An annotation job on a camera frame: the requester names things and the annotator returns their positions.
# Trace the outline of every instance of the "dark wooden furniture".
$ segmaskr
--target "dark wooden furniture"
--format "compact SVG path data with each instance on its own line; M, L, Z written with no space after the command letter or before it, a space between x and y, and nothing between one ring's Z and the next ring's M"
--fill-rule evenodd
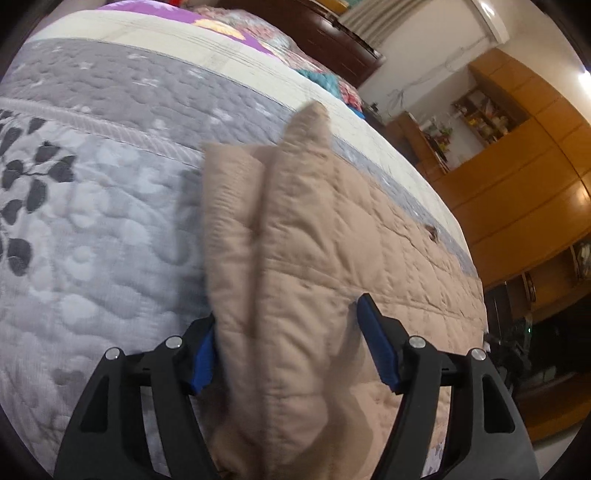
M355 88L384 63L384 56L310 0L220 0L217 7L250 12L289 35L310 57Z

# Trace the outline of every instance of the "metal screw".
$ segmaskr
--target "metal screw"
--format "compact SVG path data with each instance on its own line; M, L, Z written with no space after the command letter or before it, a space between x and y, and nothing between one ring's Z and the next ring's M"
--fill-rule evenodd
M121 350L114 346L105 352L105 358L107 360L117 360L119 358L119 354L121 354Z
M183 344L183 339L178 336L168 337L166 339L166 346L168 348L179 348Z
M486 359L486 352L481 348L475 348L472 350L472 356L479 362L482 362Z
M427 342L423 337L419 337L418 335L412 336L408 339L408 343L413 348L425 348Z

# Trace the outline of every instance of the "white curtain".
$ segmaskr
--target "white curtain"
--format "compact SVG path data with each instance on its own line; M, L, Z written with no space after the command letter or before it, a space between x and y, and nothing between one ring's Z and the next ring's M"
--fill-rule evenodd
M339 23L378 48L410 15L431 0L362 0Z

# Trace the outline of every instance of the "gray quilted mattress cover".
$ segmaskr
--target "gray quilted mattress cover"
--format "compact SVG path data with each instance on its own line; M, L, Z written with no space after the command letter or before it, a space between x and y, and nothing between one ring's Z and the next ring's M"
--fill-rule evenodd
M476 275L439 197L344 104L256 51L230 51L215 33L196 41L190 25L166 22L129 12L71 15L29 41L0 85L0 405L50 472L104 351L152 349L209 314L204 142L274 143L295 108L319 99L331 111L335 151L434 225ZM145 30L152 35L134 39ZM163 41L156 46L155 32L170 37L178 55ZM183 58L179 38L191 38L201 60ZM242 71L227 73L232 59ZM244 65L283 76L291 90L274 91L270 80L253 86L261 79ZM165 472L154 422L147 428ZM440 446L431 451L425 473L440 455Z

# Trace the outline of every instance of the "folded blanket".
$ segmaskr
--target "folded blanket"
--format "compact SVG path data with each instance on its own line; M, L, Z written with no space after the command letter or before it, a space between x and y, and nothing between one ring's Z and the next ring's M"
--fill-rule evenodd
M477 278L433 229L332 153L309 104L276 147L210 145L204 161L207 289L229 405L208 442L241 479L369 479L400 398L356 323L368 291L437 348L482 345ZM445 436L442 389L433 444Z

